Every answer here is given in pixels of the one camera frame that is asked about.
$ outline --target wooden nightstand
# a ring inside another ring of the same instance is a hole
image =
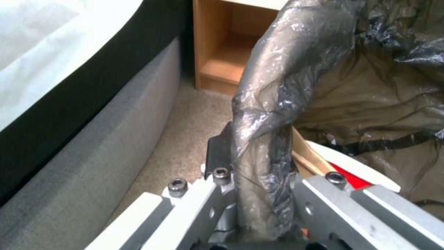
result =
[[[251,49],[286,0],[193,0],[196,88],[234,95]]]

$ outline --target carpet floor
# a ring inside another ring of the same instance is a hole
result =
[[[143,192],[161,194],[176,177],[188,182],[200,178],[208,139],[218,135],[232,117],[230,96],[196,90],[193,79],[183,80],[156,148],[109,223]]]

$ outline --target white bed sheet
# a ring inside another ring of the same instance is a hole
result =
[[[0,131],[91,58],[142,0],[0,0]]]

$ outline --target metal bolt head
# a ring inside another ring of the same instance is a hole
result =
[[[227,185],[231,181],[231,172],[225,168],[215,168],[213,171],[213,181],[217,185]]]
[[[345,185],[347,184],[347,179],[343,174],[339,172],[328,172],[325,175],[325,178],[327,179],[327,181],[341,190],[344,190]]]
[[[188,183],[183,178],[175,178],[168,183],[168,191],[172,197],[180,198],[188,190]]]

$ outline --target red object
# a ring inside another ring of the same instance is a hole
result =
[[[357,177],[356,175],[353,175],[352,173],[349,173],[349,172],[343,170],[339,166],[337,166],[331,162],[329,162],[329,163],[331,166],[333,166],[333,168],[336,169],[336,171],[338,171],[339,173],[341,173],[345,176],[345,178],[350,183],[350,185],[352,185],[353,188],[360,189],[360,188],[364,188],[364,187],[368,187],[368,186],[372,185],[370,182],[365,181],[365,180]]]

